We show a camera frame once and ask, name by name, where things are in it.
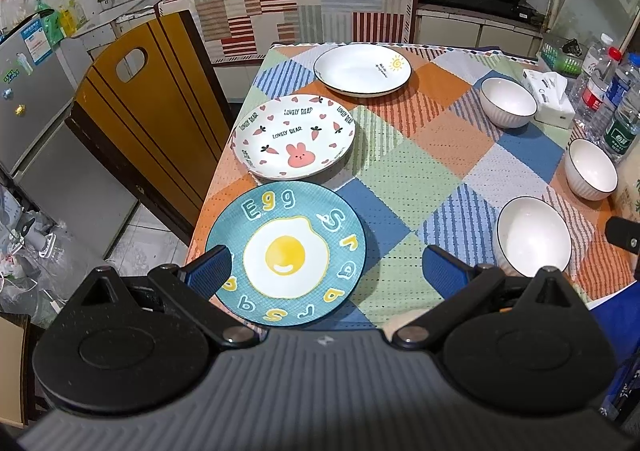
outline tablecloth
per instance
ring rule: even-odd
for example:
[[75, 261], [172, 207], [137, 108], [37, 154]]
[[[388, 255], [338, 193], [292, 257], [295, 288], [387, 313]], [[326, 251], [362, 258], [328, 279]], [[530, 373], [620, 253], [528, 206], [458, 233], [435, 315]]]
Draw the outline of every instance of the tablecloth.
[[414, 0], [164, 0], [189, 10], [211, 62], [262, 60], [273, 43], [409, 42]]
[[[242, 107], [241, 117], [292, 93], [319, 94], [351, 111], [358, 128], [353, 149], [337, 166], [311, 177], [342, 196], [364, 225], [363, 275], [322, 329], [380, 326], [409, 309], [433, 307], [442, 296], [422, 275], [427, 244], [470, 265], [495, 263], [492, 227], [500, 208], [521, 195], [542, 198], [566, 221], [572, 238], [567, 269], [587, 302], [633, 281], [625, 254], [607, 243], [609, 200], [587, 202], [569, 189], [562, 158], [572, 135], [535, 121], [502, 131], [479, 102], [486, 78], [520, 80], [533, 63], [499, 50], [390, 46], [412, 65], [406, 87], [358, 101], [314, 80], [313, 64], [336, 44], [274, 46]], [[203, 253], [217, 216], [260, 182], [225, 148], [198, 219], [188, 261]]]

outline tissue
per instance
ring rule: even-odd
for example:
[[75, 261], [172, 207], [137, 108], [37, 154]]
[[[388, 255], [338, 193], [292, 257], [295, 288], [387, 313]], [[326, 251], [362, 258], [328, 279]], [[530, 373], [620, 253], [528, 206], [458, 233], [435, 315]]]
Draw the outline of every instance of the tissue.
[[572, 129], [575, 111], [564, 93], [566, 78], [555, 72], [534, 70], [524, 70], [522, 76], [527, 90], [538, 104], [534, 118], [550, 126]]

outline refrigerator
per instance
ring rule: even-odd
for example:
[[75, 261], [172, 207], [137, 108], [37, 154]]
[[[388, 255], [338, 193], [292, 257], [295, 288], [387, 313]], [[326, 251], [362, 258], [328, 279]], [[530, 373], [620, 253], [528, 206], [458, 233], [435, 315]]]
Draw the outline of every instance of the refrigerator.
[[75, 90], [34, 17], [0, 44], [0, 169], [106, 257], [136, 199], [65, 125]]

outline plate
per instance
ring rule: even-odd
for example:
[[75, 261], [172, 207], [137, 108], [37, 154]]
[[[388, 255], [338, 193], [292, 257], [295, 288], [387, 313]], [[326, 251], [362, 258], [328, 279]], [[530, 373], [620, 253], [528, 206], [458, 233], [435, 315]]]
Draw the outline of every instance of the plate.
[[342, 95], [382, 97], [409, 80], [411, 65], [390, 48], [350, 44], [322, 54], [314, 64], [314, 72], [321, 82]]
[[226, 245], [232, 275], [216, 294], [236, 315], [293, 326], [335, 310], [364, 266], [362, 224], [340, 196], [309, 182], [270, 182], [220, 214], [207, 250]]
[[355, 122], [321, 95], [287, 95], [250, 111], [230, 147], [249, 171], [269, 180], [304, 178], [331, 166], [351, 147]]

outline gray refrigerator door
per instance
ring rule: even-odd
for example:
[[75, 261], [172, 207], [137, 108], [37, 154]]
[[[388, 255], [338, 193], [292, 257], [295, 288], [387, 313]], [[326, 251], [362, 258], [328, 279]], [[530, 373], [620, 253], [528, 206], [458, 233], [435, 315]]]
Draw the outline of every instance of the gray refrigerator door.
[[[18, 56], [29, 63], [31, 74]], [[0, 45], [0, 166], [7, 174], [14, 173], [73, 97], [74, 89], [55, 54], [35, 65], [20, 31]], [[24, 112], [16, 114], [20, 106]]]
[[63, 122], [14, 181], [100, 257], [106, 256], [137, 203]]

